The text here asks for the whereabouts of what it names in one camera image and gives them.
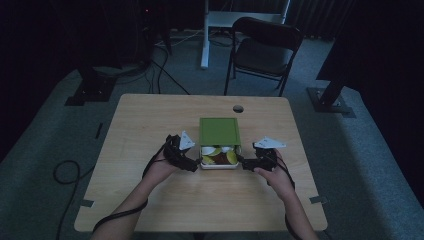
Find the green lid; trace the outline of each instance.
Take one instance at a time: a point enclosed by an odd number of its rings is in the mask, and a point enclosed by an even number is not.
[[[200,145],[241,145],[237,118],[200,118]]]

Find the dark wall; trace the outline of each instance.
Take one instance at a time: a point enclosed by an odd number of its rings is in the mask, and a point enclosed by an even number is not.
[[[48,1],[2,1],[0,24],[1,161],[71,64]]]
[[[423,25],[424,6],[418,0],[358,0],[317,77],[346,80],[360,92],[421,204]]]
[[[90,66],[120,66],[116,39],[101,4],[100,0],[2,1],[0,161],[56,84],[77,69],[76,53]]]

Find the white desk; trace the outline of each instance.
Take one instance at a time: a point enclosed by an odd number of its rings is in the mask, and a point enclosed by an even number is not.
[[[284,1],[284,7],[281,14],[272,13],[248,13],[248,12],[218,12],[209,11],[209,0],[205,0],[205,23],[204,23],[204,40],[202,52],[202,69],[209,66],[209,27],[232,27],[233,23],[241,17],[254,17],[264,21],[284,23],[290,0]]]

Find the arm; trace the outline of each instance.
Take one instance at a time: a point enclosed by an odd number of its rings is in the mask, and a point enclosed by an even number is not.
[[[156,160],[153,163],[140,181],[140,183],[134,188],[134,190],[128,195],[128,197],[113,211],[112,214],[131,210],[141,206],[148,198],[153,189],[167,179],[172,173],[178,170],[177,167],[172,166],[168,161],[164,160],[165,156],[161,151]],[[93,234],[91,239],[130,239],[135,226],[137,224],[140,213],[134,213],[125,217],[117,218],[101,225]]]
[[[285,166],[281,154],[277,150],[275,152],[280,165]],[[269,182],[278,197],[284,202],[287,219],[293,231],[301,239],[318,239],[287,174],[280,167],[276,167],[272,172],[262,168],[254,170]]]

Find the metal stand base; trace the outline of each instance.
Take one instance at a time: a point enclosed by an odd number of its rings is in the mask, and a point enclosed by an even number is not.
[[[84,81],[81,82],[74,96],[69,97],[65,106],[83,106],[85,102],[108,102],[117,78],[101,77],[102,84],[95,92],[86,92]]]
[[[339,96],[332,105],[324,105],[319,101],[325,88],[306,88],[309,97],[311,98],[312,105],[316,112],[326,113],[341,113],[345,118],[356,118],[355,113],[351,107],[346,106],[342,96]]]

